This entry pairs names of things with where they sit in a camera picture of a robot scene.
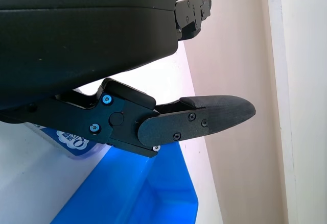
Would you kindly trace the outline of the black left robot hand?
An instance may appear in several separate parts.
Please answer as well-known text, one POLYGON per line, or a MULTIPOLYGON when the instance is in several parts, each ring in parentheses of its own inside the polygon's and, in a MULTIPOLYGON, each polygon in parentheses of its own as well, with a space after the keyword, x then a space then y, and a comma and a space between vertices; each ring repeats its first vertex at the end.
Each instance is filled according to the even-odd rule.
POLYGON ((229 95, 153 97, 112 79, 174 54, 211 0, 1 0, 1 121, 30 122, 146 157, 252 118, 229 95))

